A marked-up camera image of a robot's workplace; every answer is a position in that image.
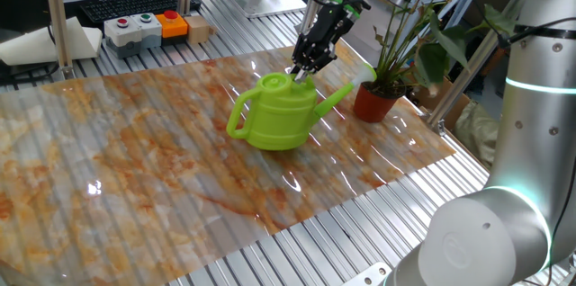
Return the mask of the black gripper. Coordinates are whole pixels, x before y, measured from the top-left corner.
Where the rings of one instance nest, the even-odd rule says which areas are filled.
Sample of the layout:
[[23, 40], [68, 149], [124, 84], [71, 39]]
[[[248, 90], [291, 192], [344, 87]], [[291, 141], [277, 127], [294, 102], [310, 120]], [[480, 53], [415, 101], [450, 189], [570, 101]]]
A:
[[292, 53], [294, 81], [303, 81], [317, 74], [337, 58], [335, 46], [356, 22], [356, 13], [348, 5], [328, 4], [319, 9], [317, 21], [305, 33], [301, 33]]

